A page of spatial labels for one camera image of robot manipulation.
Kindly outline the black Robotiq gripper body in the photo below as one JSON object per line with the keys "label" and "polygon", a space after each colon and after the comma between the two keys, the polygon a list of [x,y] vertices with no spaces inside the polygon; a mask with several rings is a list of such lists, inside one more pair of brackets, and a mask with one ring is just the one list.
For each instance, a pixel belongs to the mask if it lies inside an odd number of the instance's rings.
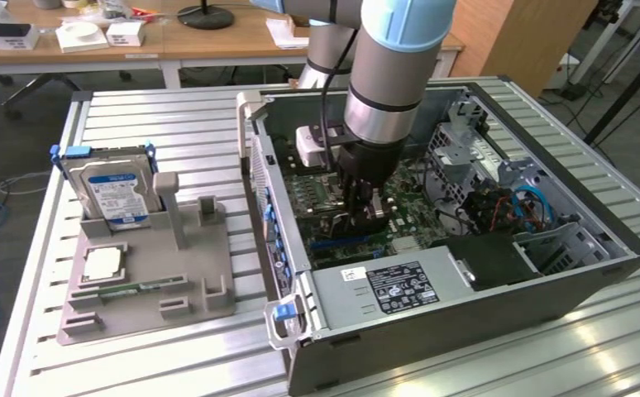
{"label": "black Robotiq gripper body", "polygon": [[384,185],[398,168],[404,145],[404,141],[391,144],[358,141],[343,145],[338,157],[342,181]]}

